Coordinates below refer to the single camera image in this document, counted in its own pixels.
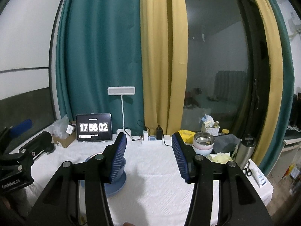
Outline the blue plate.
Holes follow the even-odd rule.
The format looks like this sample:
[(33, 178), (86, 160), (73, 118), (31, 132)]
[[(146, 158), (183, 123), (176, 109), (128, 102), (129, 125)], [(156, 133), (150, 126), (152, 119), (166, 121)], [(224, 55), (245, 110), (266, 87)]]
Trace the blue plate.
[(118, 194), (125, 186), (126, 180), (127, 175), (126, 172), (123, 171), (121, 177), (117, 181), (111, 184), (104, 183), (106, 196), (113, 197), (114, 195)]

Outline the large blue bowl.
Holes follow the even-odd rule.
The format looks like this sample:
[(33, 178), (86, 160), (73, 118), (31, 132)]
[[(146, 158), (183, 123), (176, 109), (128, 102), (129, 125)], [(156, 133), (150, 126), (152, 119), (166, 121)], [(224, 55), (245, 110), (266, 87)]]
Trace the large blue bowl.
[[(94, 155), (91, 155), (90, 157), (88, 157), (85, 160), (85, 162), (88, 162), (89, 160), (91, 160), (93, 158), (97, 158), (98, 156), (101, 156), (101, 155), (102, 155), (101, 153), (96, 153)], [(124, 181), (126, 180), (126, 174), (124, 172), (125, 165), (126, 165), (126, 159), (125, 159), (125, 157), (122, 157), (122, 159), (120, 160), (118, 170), (115, 169), (113, 171), (114, 177), (111, 179), (111, 184), (117, 183), (120, 179), (122, 179)]]

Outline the tablet showing clock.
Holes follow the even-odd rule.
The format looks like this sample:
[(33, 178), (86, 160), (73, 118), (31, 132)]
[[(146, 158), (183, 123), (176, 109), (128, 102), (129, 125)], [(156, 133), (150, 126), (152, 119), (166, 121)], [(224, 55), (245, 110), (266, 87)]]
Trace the tablet showing clock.
[(110, 113), (78, 114), (75, 124), (76, 139), (79, 142), (111, 141), (113, 139)]

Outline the pale yellow tissue pack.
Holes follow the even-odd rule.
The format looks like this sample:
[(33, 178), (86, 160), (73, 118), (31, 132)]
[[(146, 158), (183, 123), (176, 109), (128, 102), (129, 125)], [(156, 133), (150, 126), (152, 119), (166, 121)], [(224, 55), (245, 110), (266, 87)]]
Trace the pale yellow tissue pack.
[(228, 161), (232, 161), (230, 153), (216, 153), (216, 154), (209, 154), (208, 159), (211, 162), (219, 163), (219, 164), (226, 164)]

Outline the white charger plug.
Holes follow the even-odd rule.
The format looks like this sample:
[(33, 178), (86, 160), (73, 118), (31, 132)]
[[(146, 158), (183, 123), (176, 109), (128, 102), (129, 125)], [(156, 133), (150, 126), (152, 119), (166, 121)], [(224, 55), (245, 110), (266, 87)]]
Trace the white charger plug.
[(146, 128), (145, 130), (143, 130), (143, 140), (145, 142), (149, 140), (149, 130), (148, 130), (148, 128)]

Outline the cardboard box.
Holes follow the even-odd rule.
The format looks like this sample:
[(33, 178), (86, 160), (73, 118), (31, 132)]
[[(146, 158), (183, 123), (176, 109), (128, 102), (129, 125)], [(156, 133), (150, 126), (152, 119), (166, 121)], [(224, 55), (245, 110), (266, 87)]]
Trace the cardboard box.
[(52, 139), (54, 141), (54, 144), (61, 146), (63, 148), (67, 148), (70, 144), (72, 144), (76, 139), (76, 133), (73, 132), (71, 135), (69, 135), (66, 139), (61, 139), (56, 136), (52, 136)]

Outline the small white box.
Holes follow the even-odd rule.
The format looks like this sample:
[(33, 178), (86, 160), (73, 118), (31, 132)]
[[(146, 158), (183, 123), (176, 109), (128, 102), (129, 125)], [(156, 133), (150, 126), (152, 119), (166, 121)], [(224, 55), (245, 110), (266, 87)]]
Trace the small white box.
[(74, 132), (74, 130), (75, 130), (75, 126), (69, 124), (69, 125), (67, 126), (66, 133), (69, 134), (69, 135), (72, 135), (73, 132)]

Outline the white desk lamp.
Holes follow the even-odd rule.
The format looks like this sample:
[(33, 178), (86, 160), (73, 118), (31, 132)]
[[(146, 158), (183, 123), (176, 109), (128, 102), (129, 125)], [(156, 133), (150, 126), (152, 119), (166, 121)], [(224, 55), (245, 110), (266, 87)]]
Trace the white desk lamp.
[(121, 100), (121, 113), (122, 113), (122, 131), (127, 135), (130, 136), (129, 133), (125, 130), (125, 112), (124, 112), (124, 104), (123, 104), (123, 96), (132, 96), (136, 93), (136, 88), (134, 86), (119, 86), (113, 87), (110, 86), (107, 88), (107, 92), (109, 96), (120, 96)]

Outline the white tube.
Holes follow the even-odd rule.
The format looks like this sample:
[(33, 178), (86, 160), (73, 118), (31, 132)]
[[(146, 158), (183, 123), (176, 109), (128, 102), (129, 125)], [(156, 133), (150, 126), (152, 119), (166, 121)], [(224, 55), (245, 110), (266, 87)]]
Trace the white tube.
[(260, 188), (266, 184), (266, 178), (258, 167), (252, 168), (252, 175)]

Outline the teal curtain right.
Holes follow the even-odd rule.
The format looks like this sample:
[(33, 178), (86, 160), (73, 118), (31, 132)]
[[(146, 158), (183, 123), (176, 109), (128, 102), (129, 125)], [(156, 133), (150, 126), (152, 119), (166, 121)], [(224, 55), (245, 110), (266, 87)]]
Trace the teal curtain right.
[(268, 175), (272, 171), (284, 146), (283, 139), (285, 137), (286, 129), (289, 124), (293, 104), (295, 81), (288, 29), (277, 0), (269, 0), (269, 3), (277, 22), (277, 29), (281, 40), (282, 102), (271, 144), (267, 150), (265, 157), (263, 158), (263, 161), (260, 164), (261, 171), (266, 175)]

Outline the teal curtain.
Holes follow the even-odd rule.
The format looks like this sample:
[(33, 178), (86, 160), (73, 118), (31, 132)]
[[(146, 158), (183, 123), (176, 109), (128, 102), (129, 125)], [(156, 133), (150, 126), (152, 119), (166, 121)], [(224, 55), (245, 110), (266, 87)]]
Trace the teal curtain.
[(286, 129), (289, 124), (293, 104), (295, 81), (288, 29), (277, 0), (269, 0), (269, 3), (277, 22), (277, 29), (281, 40), (282, 102), (271, 144), (267, 150), (265, 157), (263, 158), (263, 161), (260, 164), (261, 171), (266, 175), (268, 175), (272, 171), (284, 146), (283, 139), (285, 137)]
[(120, 96), (109, 96), (110, 86), (136, 88), (123, 96), (125, 128), (141, 135), (140, 0), (64, 0), (56, 47), (61, 116), (110, 113), (113, 130), (122, 129)]

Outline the teal curtain left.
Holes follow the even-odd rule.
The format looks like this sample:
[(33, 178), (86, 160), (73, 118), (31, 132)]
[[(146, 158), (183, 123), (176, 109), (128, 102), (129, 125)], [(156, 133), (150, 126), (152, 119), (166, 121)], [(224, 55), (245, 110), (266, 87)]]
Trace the teal curtain left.
[(120, 96), (109, 96), (110, 86), (136, 88), (123, 96), (125, 128), (141, 135), (140, 0), (64, 0), (56, 47), (61, 116), (110, 113), (113, 130), (122, 129)]

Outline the yellow curtain left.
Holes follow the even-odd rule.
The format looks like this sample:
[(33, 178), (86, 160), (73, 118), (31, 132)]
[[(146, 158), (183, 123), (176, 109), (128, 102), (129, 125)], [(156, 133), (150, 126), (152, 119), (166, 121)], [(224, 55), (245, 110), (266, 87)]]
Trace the yellow curtain left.
[(181, 128), (188, 66), (185, 0), (140, 0), (144, 121), (173, 134)]

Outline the yellow curtain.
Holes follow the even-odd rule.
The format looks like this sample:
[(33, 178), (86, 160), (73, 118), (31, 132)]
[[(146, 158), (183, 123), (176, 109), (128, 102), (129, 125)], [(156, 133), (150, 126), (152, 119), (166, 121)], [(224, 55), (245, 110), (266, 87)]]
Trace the yellow curtain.
[(252, 157), (256, 165), (260, 166), (271, 144), (282, 102), (282, 49), (277, 22), (269, 0), (255, 0), (255, 2), (264, 26), (270, 79), (266, 116), (257, 148)]
[(185, 0), (140, 0), (144, 121), (173, 134), (181, 128), (188, 66)]

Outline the yellow curtain right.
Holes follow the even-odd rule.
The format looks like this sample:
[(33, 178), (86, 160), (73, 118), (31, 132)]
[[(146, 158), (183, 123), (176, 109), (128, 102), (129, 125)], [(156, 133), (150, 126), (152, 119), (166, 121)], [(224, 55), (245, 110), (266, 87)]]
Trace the yellow curtain right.
[(269, 0), (255, 0), (255, 2), (264, 26), (270, 79), (266, 116), (257, 148), (252, 157), (256, 165), (260, 166), (271, 144), (282, 102), (282, 49), (277, 22)]

